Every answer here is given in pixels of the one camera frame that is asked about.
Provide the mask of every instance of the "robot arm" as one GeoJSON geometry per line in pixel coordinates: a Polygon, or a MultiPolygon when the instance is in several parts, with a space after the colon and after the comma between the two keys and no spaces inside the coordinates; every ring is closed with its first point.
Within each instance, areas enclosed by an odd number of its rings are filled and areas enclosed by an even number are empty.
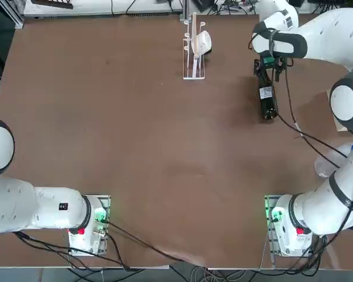
{"type": "MultiPolygon", "coordinates": [[[[274,2],[274,5],[285,2],[285,8],[255,25],[253,36],[258,35],[252,44],[257,53],[261,56],[270,55],[269,43],[272,36],[275,57],[317,59],[342,65],[353,71],[353,8],[325,12],[298,27],[295,8],[285,0],[274,2]],[[269,28],[278,32],[272,34],[269,28]]],[[[270,6],[268,0],[259,4],[261,7],[270,6]]]]}
{"type": "MultiPolygon", "coordinates": [[[[271,7],[284,0],[260,2],[271,7]]],[[[346,76],[336,82],[330,106],[337,120],[353,133],[353,9],[326,12],[298,27],[292,6],[283,4],[258,23],[252,44],[261,57],[319,59],[346,67],[346,76]]],[[[300,256],[311,244],[312,233],[336,233],[353,199],[353,150],[345,164],[314,191],[283,195],[271,217],[283,256],[300,256]]],[[[353,226],[353,211],[344,229],[353,226]]]]}
{"type": "MultiPolygon", "coordinates": [[[[12,162],[14,137],[0,120],[0,174],[12,162]]],[[[69,245],[98,254],[108,213],[97,196],[65,187],[33,187],[0,176],[0,233],[26,229],[68,229],[69,245]]]]}

